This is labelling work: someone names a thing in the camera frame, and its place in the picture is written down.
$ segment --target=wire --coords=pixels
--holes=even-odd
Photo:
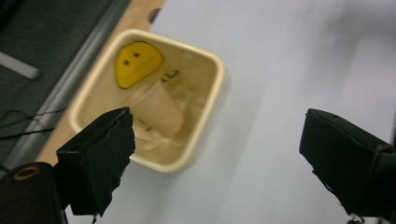
[[[2,120],[3,118],[5,118],[6,116],[8,116],[8,115],[11,114],[11,113],[19,113],[19,114],[21,114],[24,118],[23,118],[23,119],[17,119],[17,120],[15,120],[15,121],[11,121],[10,123],[1,125],[1,126],[0,126],[0,129],[9,127],[9,126],[12,126],[12,125],[15,125],[15,124],[22,123],[22,122],[24,122],[24,121],[26,121],[26,120],[36,120],[36,119],[35,119],[36,116],[43,116],[43,115],[46,115],[46,114],[56,114],[56,113],[59,113],[59,112],[62,112],[62,111],[65,111],[65,108],[61,108],[61,109],[58,109],[58,110],[54,110],[54,111],[50,111],[50,112],[45,112],[45,113],[41,113],[41,114],[36,114],[36,115],[31,115],[31,116],[29,116],[29,115],[25,114],[24,112],[22,112],[22,111],[20,111],[20,110],[10,110],[10,111],[8,111],[7,113],[5,113],[4,115],[2,115],[2,116],[0,117],[0,120]]]
[[[39,130],[39,131],[31,131],[31,132],[26,132],[26,133],[15,133],[12,135],[0,136],[0,140],[7,140],[10,138],[21,137],[23,135],[31,134],[31,133],[47,133],[47,132],[52,132],[52,131],[53,131],[53,128],[48,128],[48,129],[43,129],[43,130]]]

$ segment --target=yellow smiley face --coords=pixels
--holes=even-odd
[[[163,63],[162,54],[152,45],[137,41],[120,49],[115,62],[117,85],[128,89],[154,73]]]

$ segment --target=white cup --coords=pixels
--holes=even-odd
[[[135,117],[165,137],[174,136],[183,125],[183,111],[160,80],[136,86],[127,105]]]

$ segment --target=white surface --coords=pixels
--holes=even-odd
[[[326,110],[390,140],[395,9],[391,0],[167,0],[151,31],[218,54],[229,88],[196,163],[174,175],[130,164],[98,223],[346,223],[298,152],[304,113]],[[84,218],[69,213],[70,223]]]

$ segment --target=gray floor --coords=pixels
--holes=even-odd
[[[24,1],[7,24],[0,30],[0,51],[36,67],[40,71],[38,80],[30,80],[0,66],[0,164],[9,159],[11,152],[21,140],[19,137],[5,138],[26,132],[32,118],[38,113],[64,72],[80,52],[98,22],[113,0],[74,1]],[[122,15],[129,1],[123,1],[122,9],[114,16],[114,22]],[[63,100],[52,108],[54,117],[46,129],[56,125],[76,89],[85,77],[94,56],[111,33],[98,43],[92,59],[81,69],[82,74],[74,79],[70,90],[64,92]],[[29,146],[29,151],[17,166],[33,161],[47,140],[50,132],[41,134]]]

